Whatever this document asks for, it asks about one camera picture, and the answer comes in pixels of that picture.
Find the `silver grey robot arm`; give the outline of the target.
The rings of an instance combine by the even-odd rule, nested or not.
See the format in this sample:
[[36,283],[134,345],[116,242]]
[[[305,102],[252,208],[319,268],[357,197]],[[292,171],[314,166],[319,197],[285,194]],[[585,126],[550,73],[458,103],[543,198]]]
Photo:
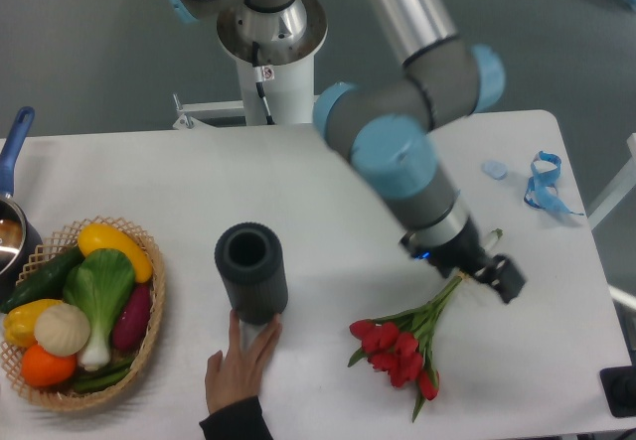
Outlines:
[[185,22],[217,19],[237,65],[249,125],[310,122],[384,201],[410,256],[442,275],[460,269],[516,298],[525,280],[481,245],[470,212],[428,135],[502,95],[505,72],[486,46],[467,47],[441,0],[369,0],[402,68],[374,90],[338,82],[314,91],[314,57],[327,35],[318,0],[168,0]]

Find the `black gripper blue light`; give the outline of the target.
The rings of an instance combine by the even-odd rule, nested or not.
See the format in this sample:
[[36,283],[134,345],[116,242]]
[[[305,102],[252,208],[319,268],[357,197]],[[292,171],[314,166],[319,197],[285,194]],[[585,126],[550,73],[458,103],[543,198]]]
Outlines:
[[422,241],[424,234],[424,230],[410,231],[399,241],[411,258],[428,262],[443,277],[458,268],[481,284],[491,284],[505,304],[520,295],[526,283],[524,275],[506,255],[497,254],[491,261],[472,218],[443,243]]

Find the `black sleeved forearm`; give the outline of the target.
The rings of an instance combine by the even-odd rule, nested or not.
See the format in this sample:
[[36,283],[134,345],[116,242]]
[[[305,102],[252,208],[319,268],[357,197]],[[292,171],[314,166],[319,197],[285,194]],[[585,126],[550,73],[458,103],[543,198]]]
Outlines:
[[235,402],[199,423],[208,440],[272,440],[257,396]]

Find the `bare human hand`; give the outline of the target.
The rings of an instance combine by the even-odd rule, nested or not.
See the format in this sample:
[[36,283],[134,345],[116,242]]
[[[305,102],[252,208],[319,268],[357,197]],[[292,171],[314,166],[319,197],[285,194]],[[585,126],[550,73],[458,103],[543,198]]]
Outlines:
[[239,316],[231,311],[228,350],[225,353],[217,351],[208,359],[205,397],[209,414],[259,395],[265,368],[272,359],[281,333],[280,315],[275,314],[244,349]]

